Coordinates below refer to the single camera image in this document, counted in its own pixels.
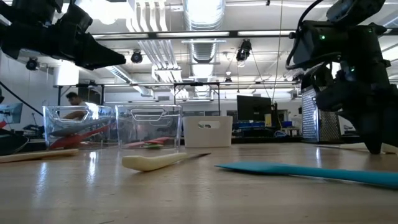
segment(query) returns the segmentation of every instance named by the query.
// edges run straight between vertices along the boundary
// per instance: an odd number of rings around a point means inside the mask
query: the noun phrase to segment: desk
[[[191,150],[206,152],[208,149]],[[302,143],[233,145],[148,173],[121,167],[130,151],[0,165],[1,223],[397,223],[398,192],[304,177],[241,174],[215,164],[259,160],[398,171],[396,155]]]

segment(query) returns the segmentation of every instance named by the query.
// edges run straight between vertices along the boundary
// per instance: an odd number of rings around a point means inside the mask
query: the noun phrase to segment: man
[[[75,92],[70,92],[67,94],[67,98],[69,103],[72,106],[86,106],[86,102],[84,102]],[[86,112],[85,111],[74,111],[66,116],[64,116],[64,119],[77,119],[81,120],[85,117]]]

